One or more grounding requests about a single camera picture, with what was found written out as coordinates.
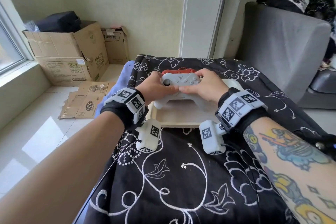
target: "bed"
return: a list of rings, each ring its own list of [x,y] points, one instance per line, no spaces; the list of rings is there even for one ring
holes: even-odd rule
[[[292,132],[327,134],[266,76],[240,60],[139,55],[128,63],[130,74],[119,80],[129,76],[128,86],[134,87],[151,71],[181,67],[208,68],[237,80]],[[116,86],[111,94],[125,85]],[[212,156],[204,153],[197,128],[163,128],[150,154],[137,151],[137,134],[128,131],[120,138],[105,171],[115,164],[91,197],[84,223],[297,223],[241,136],[225,135],[226,152]]]

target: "cardboard box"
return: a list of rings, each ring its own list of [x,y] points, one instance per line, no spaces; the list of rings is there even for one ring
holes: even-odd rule
[[[128,43],[126,28],[101,29],[110,64],[124,65],[128,61]]]
[[[46,76],[55,86],[97,81],[109,61],[97,22],[82,21],[75,33],[23,31]]]
[[[69,93],[58,118],[94,118],[97,105],[114,84],[115,82],[82,82],[78,91]]]

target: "wooden tray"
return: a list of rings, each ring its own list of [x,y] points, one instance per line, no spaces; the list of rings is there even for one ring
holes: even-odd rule
[[[222,79],[230,88],[244,90],[236,80]],[[148,106],[146,119],[156,119],[163,128],[198,128],[205,120],[218,122],[215,111],[218,107],[210,103],[207,112],[202,111],[192,100],[171,100],[161,109],[157,109],[152,102]]]

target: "controller button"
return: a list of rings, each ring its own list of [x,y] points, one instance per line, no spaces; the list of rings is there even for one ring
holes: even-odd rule
[[[170,80],[169,79],[164,79],[163,80],[163,85],[164,86],[169,86],[170,85]]]

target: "door frame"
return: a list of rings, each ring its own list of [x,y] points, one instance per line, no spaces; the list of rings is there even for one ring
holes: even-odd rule
[[[179,57],[212,58],[225,0],[184,0]]]

